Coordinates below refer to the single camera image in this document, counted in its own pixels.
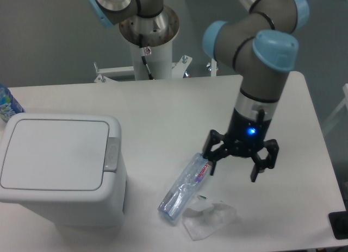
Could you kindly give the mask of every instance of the black object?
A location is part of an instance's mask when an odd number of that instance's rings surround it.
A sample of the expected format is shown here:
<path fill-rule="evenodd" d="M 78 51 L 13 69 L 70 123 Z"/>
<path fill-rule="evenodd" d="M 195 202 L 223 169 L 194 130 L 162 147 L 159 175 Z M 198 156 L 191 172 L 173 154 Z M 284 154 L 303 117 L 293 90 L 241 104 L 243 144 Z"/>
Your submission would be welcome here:
<path fill-rule="evenodd" d="M 335 238 L 337 240 L 348 239 L 348 211 L 331 212 L 328 219 Z"/>
<path fill-rule="evenodd" d="M 233 111 L 228 131 L 225 135 L 219 134 L 215 130 L 211 130 L 203 147 L 203 157 L 212 163 L 210 175 L 214 174 L 216 163 L 229 155 L 252 158 L 254 168 L 251 172 L 250 179 L 256 181 L 259 173 L 263 173 L 266 168 L 273 169 L 276 163 L 279 146 L 276 140 L 264 141 L 267 129 L 271 120 L 264 121 L 265 111 L 258 111 L 257 120 L 253 121 L 243 117 L 236 109 Z M 211 151 L 214 145 L 223 142 L 214 151 Z M 258 152 L 266 148 L 268 156 L 261 159 Z"/>

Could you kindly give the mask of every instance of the cable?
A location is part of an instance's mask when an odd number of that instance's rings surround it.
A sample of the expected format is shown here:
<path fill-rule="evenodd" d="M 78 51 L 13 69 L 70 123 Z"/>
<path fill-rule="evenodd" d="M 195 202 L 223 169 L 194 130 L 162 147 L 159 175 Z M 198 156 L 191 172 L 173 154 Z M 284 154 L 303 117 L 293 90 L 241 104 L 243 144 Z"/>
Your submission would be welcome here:
<path fill-rule="evenodd" d="M 139 35 L 139 48 L 142 48 L 142 38 L 143 38 L 143 35 L 140 34 Z M 147 75 L 148 75 L 148 79 L 149 80 L 154 80 L 154 77 L 151 74 L 151 71 L 150 71 L 150 68 L 148 67 L 148 64 L 147 64 L 145 56 L 142 55 L 141 59 L 142 59 L 142 63 L 145 65 L 146 72 L 147 72 Z"/>

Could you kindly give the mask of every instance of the crushed plastic bottle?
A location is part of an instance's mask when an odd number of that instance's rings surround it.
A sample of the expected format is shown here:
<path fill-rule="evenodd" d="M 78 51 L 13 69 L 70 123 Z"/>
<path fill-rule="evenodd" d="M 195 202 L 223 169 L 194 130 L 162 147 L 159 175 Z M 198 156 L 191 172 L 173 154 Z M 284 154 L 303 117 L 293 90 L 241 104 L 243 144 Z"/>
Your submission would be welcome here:
<path fill-rule="evenodd" d="M 211 168 L 208 160 L 196 153 L 164 197 L 158 211 L 169 221 L 176 221 Z"/>

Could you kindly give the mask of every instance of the bottle label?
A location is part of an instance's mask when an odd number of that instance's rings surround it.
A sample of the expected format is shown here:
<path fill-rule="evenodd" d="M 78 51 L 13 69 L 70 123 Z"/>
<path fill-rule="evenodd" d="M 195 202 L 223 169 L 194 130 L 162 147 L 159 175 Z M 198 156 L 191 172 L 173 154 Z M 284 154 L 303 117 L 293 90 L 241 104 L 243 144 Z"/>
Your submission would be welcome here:
<path fill-rule="evenodd" d="M 8 99 L 7 103 L 0 105 L 0 117 L 5 122 L 10 120 L 13 115 L 20 112 L 24 112 L 23 107 L 19 104 L 19 102 L 17 102 L 14 97 L 12 97 L 12 103 L 10 99 Z"/>
<path fill-rule="evenodd" d="M 209 163 L 206 163 L 203 168 L 201 169 L 201 171 L 199 172 L 199 174 L 197 175 L 195 182 L 201 182 L 204 178 L 204 176 L 207 174 L 207 170 L 209 167 Z"/>

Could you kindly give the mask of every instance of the white table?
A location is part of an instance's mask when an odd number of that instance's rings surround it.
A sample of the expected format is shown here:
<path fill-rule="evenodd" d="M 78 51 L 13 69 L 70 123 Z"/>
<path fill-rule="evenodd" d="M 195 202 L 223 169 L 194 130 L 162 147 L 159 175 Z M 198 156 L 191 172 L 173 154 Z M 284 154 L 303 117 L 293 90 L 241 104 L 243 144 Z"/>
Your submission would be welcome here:
<path fill-rule="evenodd" d="M 157 207 L 210 129 L 225 133 L 240 76 L 11 89 L 29 112 L 103 114 L 122 126 L 129 181 L 122 228 L 55 226 L 16 204 L 0 204 L 0 251 L 284 251 L 347 245 L 328 213 L 344 210 L 302 74 L 292 72 L 266 139 L 280 151 L 275 169 L 250 182 L 251 159 L 218 162 L 200 194 L 236 208 L 240 222 L 192 241 Z"/>

